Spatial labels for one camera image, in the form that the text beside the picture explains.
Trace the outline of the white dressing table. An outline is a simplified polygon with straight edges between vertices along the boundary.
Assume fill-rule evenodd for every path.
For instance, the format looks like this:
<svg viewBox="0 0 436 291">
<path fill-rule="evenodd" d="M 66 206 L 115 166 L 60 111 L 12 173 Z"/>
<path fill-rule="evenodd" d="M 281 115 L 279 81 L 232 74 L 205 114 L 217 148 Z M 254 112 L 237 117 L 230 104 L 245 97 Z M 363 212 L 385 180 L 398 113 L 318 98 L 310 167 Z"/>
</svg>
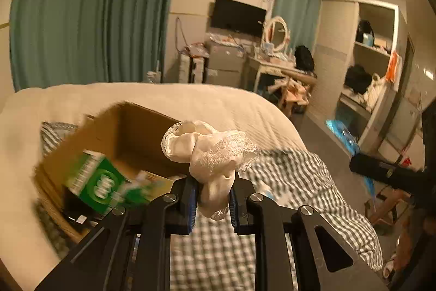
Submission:
<svg viewBox="0 0 436 291">
<path fill-rule="evenodd" d="M 303 72 L 298 69 L 291 69 L 248 57 L 243 74 L 243 89 L 257 93 L 260 78 L 263 74 L 270 74 L 276 77 L 290 77 L 311 87 L 314 87 L 317 82 L 317 77 L 312 72 Z"/>
</svg>

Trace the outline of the grey storage boxes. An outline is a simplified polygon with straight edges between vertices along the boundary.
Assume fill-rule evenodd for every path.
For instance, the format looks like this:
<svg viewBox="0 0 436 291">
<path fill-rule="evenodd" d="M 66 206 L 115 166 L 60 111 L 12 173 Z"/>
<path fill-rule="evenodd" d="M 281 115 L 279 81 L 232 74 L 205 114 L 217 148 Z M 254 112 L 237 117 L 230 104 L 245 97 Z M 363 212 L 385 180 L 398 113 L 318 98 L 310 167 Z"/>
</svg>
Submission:
<svg viewBox="0 0 436 291">
<path fill-rule="evenodd" d="M 206 83 L 239 88 L 242 81 L 246 52 L 240 47 L 225 46 L 209 41 Z"/>
</svg>

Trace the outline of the green white medicine box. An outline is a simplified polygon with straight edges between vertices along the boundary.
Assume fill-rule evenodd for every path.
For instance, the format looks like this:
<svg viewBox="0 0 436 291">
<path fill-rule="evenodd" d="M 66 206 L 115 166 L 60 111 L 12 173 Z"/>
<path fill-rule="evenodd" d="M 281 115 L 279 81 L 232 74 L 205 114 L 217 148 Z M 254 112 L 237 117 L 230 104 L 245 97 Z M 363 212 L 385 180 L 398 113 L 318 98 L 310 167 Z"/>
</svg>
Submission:
<svg viewBox="0 0 436 291">
<path fill-rule="evenodd" d="M 65 211 L 71 216 L 99 217 L 117 206 L 147 205 L 168 193 L 172 181 L 148 171 L 129 179 L 100 152 L 85 150 L 65 181 Z"/>
</svg>

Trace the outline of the black bag on shelf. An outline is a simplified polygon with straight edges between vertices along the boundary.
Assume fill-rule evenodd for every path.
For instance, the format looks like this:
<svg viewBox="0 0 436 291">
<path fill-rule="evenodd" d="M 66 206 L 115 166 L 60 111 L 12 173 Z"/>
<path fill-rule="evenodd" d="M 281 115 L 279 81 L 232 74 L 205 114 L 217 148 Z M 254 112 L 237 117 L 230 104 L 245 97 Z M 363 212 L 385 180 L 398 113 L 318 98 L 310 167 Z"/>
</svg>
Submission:
<svg viewBox="0 0 436 291">
<path fill-rule="evenodd" d="M 347 70 L 344 85 L 353 90 L 354 93 L 363 95 L 372 80 L 372 75 L 366 72 L 363 66 L 356 64 Z"/>
</svg>

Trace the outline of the green curtain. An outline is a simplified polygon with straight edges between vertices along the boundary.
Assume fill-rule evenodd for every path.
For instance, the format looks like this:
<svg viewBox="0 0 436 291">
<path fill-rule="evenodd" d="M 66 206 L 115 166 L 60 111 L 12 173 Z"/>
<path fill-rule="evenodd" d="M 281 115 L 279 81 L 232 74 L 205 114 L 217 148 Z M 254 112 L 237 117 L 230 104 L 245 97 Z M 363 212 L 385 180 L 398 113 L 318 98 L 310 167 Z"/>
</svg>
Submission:
<svg viewBox="0 0 436 291">
<path fill-rule="evenodd" d="M 12 0 L 14 89 L 162 74 L 170 0 Z"/>
</svg>

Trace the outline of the blue plastic bag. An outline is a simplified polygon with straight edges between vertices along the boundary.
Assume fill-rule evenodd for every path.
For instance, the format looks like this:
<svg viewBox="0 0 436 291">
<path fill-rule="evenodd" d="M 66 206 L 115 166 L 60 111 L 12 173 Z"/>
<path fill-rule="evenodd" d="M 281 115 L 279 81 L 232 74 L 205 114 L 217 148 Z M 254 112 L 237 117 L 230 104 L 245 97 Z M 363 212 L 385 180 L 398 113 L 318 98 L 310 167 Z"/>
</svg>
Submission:
<svg viewBox="0 0 436 291">
<path fill-rule="evenodd" d="M 343 122 L 340 120 L 326 120 L 325 121 L 326 126 L 332 131 L 332 133 L 340 140 L 342 145 L 347 149 L 347 151 L 352 155 L 356 155 L 360 152 L 360 148 L 347 127 L 344 125 Z M 371 198 L 376 198 L 376 188 L 374 185 L 374 181 L 365 176 L 364 177 L 364 183 L 367 188 L 368 193 L 370 194 Z"/>
</svg>

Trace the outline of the cream bed cover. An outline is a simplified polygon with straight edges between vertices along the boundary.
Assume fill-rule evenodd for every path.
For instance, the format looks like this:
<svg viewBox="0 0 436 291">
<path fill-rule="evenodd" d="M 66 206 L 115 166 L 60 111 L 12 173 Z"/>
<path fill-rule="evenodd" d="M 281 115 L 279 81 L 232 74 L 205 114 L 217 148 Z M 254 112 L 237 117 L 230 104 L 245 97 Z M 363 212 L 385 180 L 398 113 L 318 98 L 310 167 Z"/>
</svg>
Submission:
<svg viewBox="0 0 436 291">
<path fill-rule="evenodd" d="M 39 191 L 63 205 L 63 181 L 84 150 L 102 152 L 128 177 L 188 168 L 161 150 L 176 122 L 243 131 L 260 148 L 303 148 L 294 125 L 252 92 L 206 84 L 94 83 L 25 89 L 1 112 L 1 261 L 23 290 L 58 264 L 37 220 Z"/>
</svg>

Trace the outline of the wooden chair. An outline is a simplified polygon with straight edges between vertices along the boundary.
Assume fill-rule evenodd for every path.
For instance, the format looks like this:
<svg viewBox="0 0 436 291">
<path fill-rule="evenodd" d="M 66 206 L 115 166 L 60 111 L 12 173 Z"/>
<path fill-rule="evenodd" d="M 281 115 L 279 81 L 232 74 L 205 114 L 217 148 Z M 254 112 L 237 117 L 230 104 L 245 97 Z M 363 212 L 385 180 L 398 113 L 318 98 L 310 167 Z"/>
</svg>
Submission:
<svg viewBox="0 0 436 291">
<path fill-rule="evenodd" d="M 311 92 L 317 83 L 317 77 L 312 72 L 299 72 L 293 69 L 282 70 L 282 79 L 267 87 L 268 93 L 280 91 L 277 107 L 287 117 L 291 118 L 296 106 L 309 105 Z"/>
</svg>

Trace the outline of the white shelf cabinet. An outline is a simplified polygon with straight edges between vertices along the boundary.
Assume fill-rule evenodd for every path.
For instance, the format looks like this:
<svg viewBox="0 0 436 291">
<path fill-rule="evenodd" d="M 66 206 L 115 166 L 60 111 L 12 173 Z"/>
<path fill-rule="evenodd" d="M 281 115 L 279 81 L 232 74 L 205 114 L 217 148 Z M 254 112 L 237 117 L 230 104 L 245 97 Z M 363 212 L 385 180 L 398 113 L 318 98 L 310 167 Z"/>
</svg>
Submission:
<svg viewBox="0 0 436 291">
<path fill-rule="evenodd" d="M 340 120 L 363 151 L 375 151 L 399 90 L 407 23 L 398 5 L 378 0 L 322 0 L 313 48 L 317 84 L 307 110 L 320 126 Z M 367 91 L 344 85 L 359 64 L 373 77 Z"/>
</svg>

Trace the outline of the round vanity mirror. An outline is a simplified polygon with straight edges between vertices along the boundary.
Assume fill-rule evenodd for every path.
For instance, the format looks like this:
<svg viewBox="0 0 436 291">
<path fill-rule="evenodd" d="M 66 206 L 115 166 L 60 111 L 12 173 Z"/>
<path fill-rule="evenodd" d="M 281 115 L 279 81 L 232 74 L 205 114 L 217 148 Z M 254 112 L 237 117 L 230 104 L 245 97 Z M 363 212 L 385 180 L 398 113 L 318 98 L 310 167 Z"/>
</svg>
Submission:
<svg viewBox="0 0 436 291">
<path fill-rule="evenodd" d="M 285 53 L 290 43 L 290 30 L 281 16 L 274 16 L 263 26 L 262 44 L 271 44 L 273 52 Z"/>
</svg>

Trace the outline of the teal window curtain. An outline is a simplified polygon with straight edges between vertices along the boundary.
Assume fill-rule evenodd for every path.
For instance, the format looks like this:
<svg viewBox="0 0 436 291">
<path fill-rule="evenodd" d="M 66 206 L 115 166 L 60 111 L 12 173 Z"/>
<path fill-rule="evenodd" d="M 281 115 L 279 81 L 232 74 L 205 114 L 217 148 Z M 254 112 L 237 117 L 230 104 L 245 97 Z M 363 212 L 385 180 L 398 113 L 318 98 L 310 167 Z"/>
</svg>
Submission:
<svg viewBox="0 0 436 291">
<path fill-rule="evenodd" d="M 313 47 L 321 0 L 274 0 L 273 16 L 283 18 L 290 31 L 290 48 Z"/>
</svg>

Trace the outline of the white lace sock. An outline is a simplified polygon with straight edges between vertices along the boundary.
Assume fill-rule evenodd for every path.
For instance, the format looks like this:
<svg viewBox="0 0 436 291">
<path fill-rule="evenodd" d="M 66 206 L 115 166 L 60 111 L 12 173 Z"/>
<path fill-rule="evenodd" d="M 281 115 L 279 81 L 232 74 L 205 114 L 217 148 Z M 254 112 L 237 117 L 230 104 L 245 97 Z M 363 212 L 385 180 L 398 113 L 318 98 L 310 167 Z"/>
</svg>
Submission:
<svg viewBox="0 0 436 291">
<path fill-rule="evenodd" d="M 219 221 L 228 212 L 237 171 L 255 158 L 257 147 L 243 131 L 218 131 L 202 121 L 181 121 L 163 135 L 161 148 L 172 162 L 189 166 L 201 184 L 199 211 Z"/>
</svg>

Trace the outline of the grey checkered blanket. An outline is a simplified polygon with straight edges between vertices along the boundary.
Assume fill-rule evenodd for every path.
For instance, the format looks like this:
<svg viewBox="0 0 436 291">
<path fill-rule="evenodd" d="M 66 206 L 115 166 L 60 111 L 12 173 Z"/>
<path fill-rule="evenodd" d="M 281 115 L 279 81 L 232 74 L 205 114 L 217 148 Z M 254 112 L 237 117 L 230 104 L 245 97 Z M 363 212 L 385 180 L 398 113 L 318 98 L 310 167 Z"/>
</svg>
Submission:
<svg viewBox="0 0 436 291">
<path fill-rule="evenodd" d="M 202 242 L 196 204 L 200 187 L 188 168 L 165 158 L 159 140 L 172 119 L 146 122 L 104 115 L 86 122 L 38 166 L 35 184 L 53 219 L 75 241 L 40 282 L 40 290 L 383 290 L 355 242 L 363 229 L 334 226 L 320 205 L 283 207 L 254 198 L 253 184 L 237 178 L 222 230 Z M 104 154 L 132 176 L 140 169 L 182 175 L 149 205 L 103 211 L 89 232 L 63 217 L 72 193 L 66 179 L 85 151 Z"/>
</svg>

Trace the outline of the black television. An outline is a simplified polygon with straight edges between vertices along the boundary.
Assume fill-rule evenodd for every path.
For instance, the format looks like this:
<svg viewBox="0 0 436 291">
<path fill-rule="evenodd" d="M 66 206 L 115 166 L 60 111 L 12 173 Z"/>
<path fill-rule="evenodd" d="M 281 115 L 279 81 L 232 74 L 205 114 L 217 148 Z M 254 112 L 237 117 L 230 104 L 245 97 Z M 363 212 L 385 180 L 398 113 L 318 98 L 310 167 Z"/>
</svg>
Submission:
<svg viewBox="0 0 436 291">
<path fill-rule="evenodd" d="M 210 26 L 260 38 L 267 11 L 233 0 L 215 0 Z"/>
</svg>

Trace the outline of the brown cardboard box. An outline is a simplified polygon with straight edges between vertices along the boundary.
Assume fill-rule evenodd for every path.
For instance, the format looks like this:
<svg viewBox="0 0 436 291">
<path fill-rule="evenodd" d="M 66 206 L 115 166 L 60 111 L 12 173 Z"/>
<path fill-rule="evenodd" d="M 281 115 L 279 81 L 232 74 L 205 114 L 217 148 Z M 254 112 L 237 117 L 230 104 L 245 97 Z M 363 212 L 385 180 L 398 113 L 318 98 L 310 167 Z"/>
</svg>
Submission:
<svg viewBox="0 0 436 291">
<path fill-rule="evenodd" d="M 114 167 L 133 179 L 140 171 L 171 177 L 189 174 L 189 166 L 170 161 L 162 152 L 165 132 L 177 120 L 134 103 L 119 103 L 88 119 L 58 148 L 35 166 L 34 185 L 45 210 L 77 244 L 88 233 L 80 232 L 62 216 L 65 188 L 74 162 L 84 150 L 104 154 Z"/>
</svg>

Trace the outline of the black backpack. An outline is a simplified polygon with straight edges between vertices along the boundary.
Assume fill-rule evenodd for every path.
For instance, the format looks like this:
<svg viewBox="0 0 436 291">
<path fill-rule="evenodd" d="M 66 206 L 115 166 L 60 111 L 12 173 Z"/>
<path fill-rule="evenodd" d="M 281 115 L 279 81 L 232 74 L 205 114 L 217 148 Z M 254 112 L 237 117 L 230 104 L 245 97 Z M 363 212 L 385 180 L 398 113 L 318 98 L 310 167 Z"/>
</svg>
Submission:
<svg viewBox="0 0 436 291">
<path fill-rule="evenodd" d="M 298 46 L 294 51 L 294 56 L 296 59 L 296 69 L 312 72 L 315 69 L 315 63 L 311 52 L 305 46 Z"/>
</svg>

